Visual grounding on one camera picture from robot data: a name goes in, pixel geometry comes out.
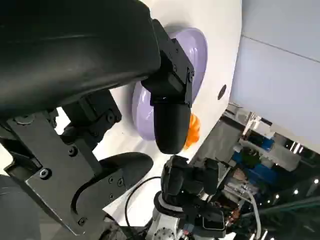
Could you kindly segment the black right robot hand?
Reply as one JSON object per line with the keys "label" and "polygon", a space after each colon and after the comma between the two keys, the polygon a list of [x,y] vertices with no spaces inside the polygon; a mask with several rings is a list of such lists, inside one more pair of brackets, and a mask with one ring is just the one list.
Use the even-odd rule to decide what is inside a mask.
{"label": "black right robot hand", "polygon": [[172,155],[162,170],[162,199],[175,207],[192,205],[201,192],[209,196],[217,192],[218,177],[219,166],[214,159],[206,158],[196,166],[188,164],[185,157]]}

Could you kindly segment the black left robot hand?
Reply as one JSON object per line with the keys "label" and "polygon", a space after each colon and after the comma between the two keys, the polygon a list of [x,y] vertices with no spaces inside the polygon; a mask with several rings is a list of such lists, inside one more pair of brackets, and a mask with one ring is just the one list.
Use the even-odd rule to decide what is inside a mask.
{"label": "black left robot hand", "polygon": [[0,3],[0,142],[6,173],[75,236],[152,167],[143,153],[93,149],[122,115],[110,90],[140,82],[151,94],[158,149],[178,154],[188,135],[194,67],[139,0]]}

